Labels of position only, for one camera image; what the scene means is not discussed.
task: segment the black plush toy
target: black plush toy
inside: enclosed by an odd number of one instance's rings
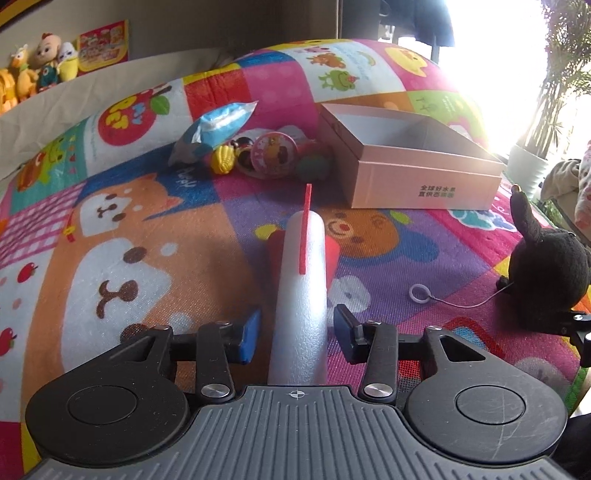
[[[497,289],[506,287],[520,320],[567,312],[589,288],[591,253],[572,232],[542,228],[519,185],[511,192],[511,216],[523,238],[511,254],[509,278],[501,277]]]

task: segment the cartoon bear print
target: cartoon bear print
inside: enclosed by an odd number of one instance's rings
[[[430,262],[437,258],[437,244],[429,237],[395,222],[388,210],[320,208],[326,234],[334,238],[344,261],[391,261],[407,257]]]
[[[324,65],[333,69],[344,69],[347,66],[341,57],[331,51],[308,57],[308,60],[312,65]]]
[[[368,210],[360,209],[319,210],[327,235],[339,243],[342,255],[378,257],[398,246],[400,236],[394,224],[377,210],[368,213]]]

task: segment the gray base plate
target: gray base plate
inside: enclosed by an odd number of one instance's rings
[[[44,460],[29,480],[559,480],[542,458],[512,468],[454,462],[419,442],[390,406],[348,387],[248,387],[202,408],[186,434],[142,462],[85,469]]]

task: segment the yellow plush toy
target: yellow plush toy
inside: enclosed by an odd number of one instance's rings
[[[17,96],[19,102],[23,102],[37,93],[39,74],[29,68],[28,61],[28,45],[25,44],[12,55],[12,62],[10,63],[10,68],[14,70],[14,76],[17,79]]]
[[[57,61],[57,71],[62,82],[76,78],[78,75],[78,52],[74,48],[74,45],[68,41],[61,44]]]
[[[8,69],[0,70],[0,113],[8,112],[18,103],[16,83]]]

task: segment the string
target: string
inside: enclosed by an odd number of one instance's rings
[[[408,290],[408,294],[411,297],[411,300],[414,301],[414,302],[416,302],[416,303],[427,303],[429,300],[437,300],[437,301],[440,301],[441,303],[444,303],[445,305],[449,305],[450,307],[455,307],[457,309],[475,309],[476,307],[480,307],[480,306],[484,305],[487,301],[489,301],[490,299],[492,299],[495,295],[501,293],[503,290],[505,290],[506,288],[509,288],[512,285],[513,285],[512,283],[509,283],[508,285],[506,285],[502,289],[494,292],[486,300],[484,300],[484,301],[482,301],[480,303],[477,303],[476,305],[456,305],[455,303],[451,303],[451,302],[445,301],[443,299],[438,299],[437,297],[434,297],[431,294],[431,291],[425,285],[422,285],[420,283],[416,283],[412,287],[410,287],[410,289]],[[425,299],[418,299],[418,298],[416,298],[416,296],[413,294],[413,291],[416,290],[416,289],[422,290],[423,293],[427,296],[427,298],[425,298]]]

